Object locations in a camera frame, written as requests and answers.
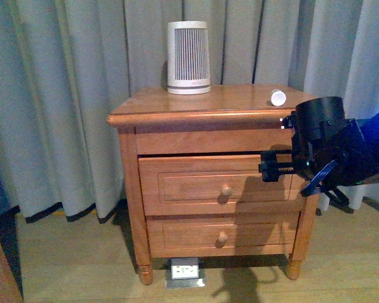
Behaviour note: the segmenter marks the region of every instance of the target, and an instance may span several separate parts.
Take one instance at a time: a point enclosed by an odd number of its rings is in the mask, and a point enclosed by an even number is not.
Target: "curtain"
[[[107,114],[163,84],[167,23],[181,20],[208,23],[213,84],[285,84],[343,97],[348,117],[379,111],[379,0],[1,0],[0,212],[109,217],[124,190]],[[379,199],[379,184],[342,190],[354,208]]]

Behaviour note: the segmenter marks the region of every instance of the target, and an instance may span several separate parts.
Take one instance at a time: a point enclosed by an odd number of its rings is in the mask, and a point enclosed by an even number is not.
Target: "nightstand leg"
[[[297,280],[299,277],[299,273],[301,272],[301,265],[302,261],[289,260],[289,263],[286,266],[286,277],[290,280]]]
[[[313,229],[317,203],[318,195],[308,197],[304,204],[304,208],[300,213],[293,251],[289,256],[289,263],[285,272],[286,277],[291,280],[298,279],[302,261],[305,260],[306,255],[308,254],[310,235]]]
[[[128,200],[133,246],[140,281],[150,285],[153,269],[147,237],[147,225],[141,196],[138,154],[134,128],[119,128],[119,143],[125,176],[126,199]]]
[[[153,282],[152,265],[138,265],[139,279],[144,285],[150,285]]]

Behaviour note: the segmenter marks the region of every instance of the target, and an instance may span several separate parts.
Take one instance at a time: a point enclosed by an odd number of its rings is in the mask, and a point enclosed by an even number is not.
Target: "floor outlet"
[[[171,259],[171,278],[195,279],[199,278],[198,258],[176,258]]]
[[[205,270],[198,258],[172,258],[165,275],[167,288],[202,287],[206,285]]]

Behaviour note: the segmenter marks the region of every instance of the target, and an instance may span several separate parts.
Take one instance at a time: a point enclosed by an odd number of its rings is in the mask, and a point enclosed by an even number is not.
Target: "power socket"
[[[171,259],[171,280],[199,278],[198,258]]]

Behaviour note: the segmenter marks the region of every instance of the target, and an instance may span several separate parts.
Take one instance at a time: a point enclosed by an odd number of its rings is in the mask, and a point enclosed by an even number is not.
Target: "wooden knob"
[[[216,240],[216,247],[218,248],[223,247],[226,244],[227,240],[229,240],[229,237],[227,236],[227,234],[225,234],[225,232],[220,232]]]
[[[222,190],[220,191],[220,194],[225,197],[230,197],[233,194],[233,189],[231,189],[229,186],[225,185]]]

